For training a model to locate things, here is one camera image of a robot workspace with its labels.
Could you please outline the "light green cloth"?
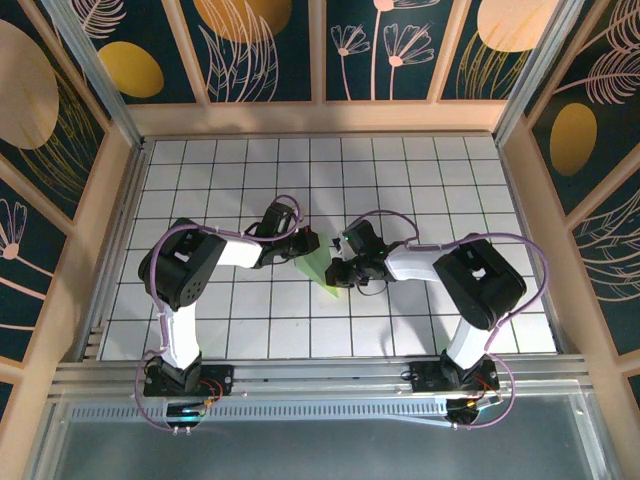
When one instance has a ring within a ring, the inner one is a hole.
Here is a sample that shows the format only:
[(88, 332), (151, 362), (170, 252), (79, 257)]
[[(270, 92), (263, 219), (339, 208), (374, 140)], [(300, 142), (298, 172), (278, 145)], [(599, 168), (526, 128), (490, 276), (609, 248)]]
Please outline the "light green cloth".
[(332, 262), (331, 246), (328, 244), (321, 244), (315, 251), (298, 257), (294, 260), (295, 267), (311, 281), (318, 284), (330, 295), (335, 298), (339, 297), (338, 288), (330, 286), (326, 282), (326, 270), (329, 268)]

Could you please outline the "white grid table mat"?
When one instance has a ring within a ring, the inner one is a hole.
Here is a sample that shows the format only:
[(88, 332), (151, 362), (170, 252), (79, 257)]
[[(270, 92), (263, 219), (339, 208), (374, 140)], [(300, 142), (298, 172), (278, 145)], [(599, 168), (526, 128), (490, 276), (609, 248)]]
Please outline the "white grid table mat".
[[(555, 353), (558, 345), (504, 169), (488, 137), (256, 138), (153, 143), (137, 190), (123, 266), (101, 323), (102, 361), (136, 360), (160, 344), (155, 307), (137, 268), (178, 218), (239, 231), (280, 194), (301, 204), (311, 228), (334, 236), (363, 213), (393, 242), (418, 233), (447, 243), (496, 232), (500, 253), (524, 277), (526, 311), (492, 351)], [(223, 266), (196, 310), (208, 359), (263, 360), (437, 354), (459, 317), (444, 287), (373, 282), (331, 294), (293, 263), (252, 271)]]

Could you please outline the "grey frosted panel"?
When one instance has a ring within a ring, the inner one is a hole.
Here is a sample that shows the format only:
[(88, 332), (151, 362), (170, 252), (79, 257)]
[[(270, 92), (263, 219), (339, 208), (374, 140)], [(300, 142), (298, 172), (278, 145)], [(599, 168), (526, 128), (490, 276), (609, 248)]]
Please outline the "grey frosted panel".
[(64, 402), (43, 422), (27, 480), (624, 480), (578, 395), (519, 398), (484, 429), (233, 420), (175, 436), (122, 402)]

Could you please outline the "long aluminium base rail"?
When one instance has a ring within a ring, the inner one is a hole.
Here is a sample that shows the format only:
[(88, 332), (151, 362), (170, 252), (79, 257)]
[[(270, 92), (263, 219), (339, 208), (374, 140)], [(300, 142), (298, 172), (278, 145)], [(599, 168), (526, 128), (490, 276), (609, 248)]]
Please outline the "long aluminium base rail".
[[(497, 368), (507, 395), (564, 395), (594, 391), (580, 355), (508, 355)], [(405, 398), (412, 394), (404, 358), (307, 360), (237, 360), (230, 399), (311, 400)], [(48, 398), (128, 399), (134, 393), (135, 361), (62, 363), (54, 374)]]

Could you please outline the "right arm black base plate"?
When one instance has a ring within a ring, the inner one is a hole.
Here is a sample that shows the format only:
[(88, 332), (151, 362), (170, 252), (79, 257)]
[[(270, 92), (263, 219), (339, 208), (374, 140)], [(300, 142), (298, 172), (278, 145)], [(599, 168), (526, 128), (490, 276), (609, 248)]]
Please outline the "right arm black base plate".
[(460, 368), (449, 358), (413, 361), (408, 366), (408, 380), (414, 393), (500, 389), (496, 364), (488, 357), (482, 358), (469, 369)]

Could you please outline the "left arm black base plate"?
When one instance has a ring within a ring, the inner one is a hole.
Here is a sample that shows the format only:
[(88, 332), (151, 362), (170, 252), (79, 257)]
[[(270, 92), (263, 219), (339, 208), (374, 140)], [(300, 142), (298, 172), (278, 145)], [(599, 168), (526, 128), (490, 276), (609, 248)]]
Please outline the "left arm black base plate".
[(143, 396), (216, 397), (231, 394), (234, 382), (231, 365), (196, 365), (187, 370), (168, 364), (152, 364), (145, 368)]

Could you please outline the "aluminium side rail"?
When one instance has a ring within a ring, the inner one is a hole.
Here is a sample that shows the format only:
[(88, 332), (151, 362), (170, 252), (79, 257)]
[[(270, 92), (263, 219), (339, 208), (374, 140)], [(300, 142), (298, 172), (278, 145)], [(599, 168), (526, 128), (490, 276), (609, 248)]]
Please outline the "aluminium side rail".
[(97, 276), (70, 351), (73, 361), (83, 361), (92, 330), (100, 327), (110, 315), (118, 275), (124, 264), (127, 237), (131, 233), (134, 203), (139, 199), (142, 177), (148, 166), (145, 147), (145, 140), (142, 139), (141, 144), (133, 147), (127, 158), (98, 258)]
[(558, 259), (564, 228), (562, 209), (539, 148), (529, 133), (512, 134), (500, 147), (509, 187), (514, 197), (522, 235), (536, 244), (526, 246), (535, 279), (534, 289), (545, 293), (502, 328), (515, 337), (522, 354), (568, 354), (573, 345), (560, 318), (554, 288), (559, 285)]

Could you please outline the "aluminium corner post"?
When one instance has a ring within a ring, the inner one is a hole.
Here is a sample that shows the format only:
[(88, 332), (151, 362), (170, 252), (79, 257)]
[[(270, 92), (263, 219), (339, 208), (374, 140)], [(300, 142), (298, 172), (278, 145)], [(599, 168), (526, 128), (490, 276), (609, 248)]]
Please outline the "aluminium corner post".
[(124, 0), (40, 1), (116, 126), (129, 144), (140, 150), (142, 136), (93, 43), (107, 40), (124, 20)]
[(524, 112), (536, 88), (561, 50), (571, 28), (576, 23), (585, 0), (559, 0), (540, 40), (529, 55), (512, 89), (493, 140), (501, 150)]

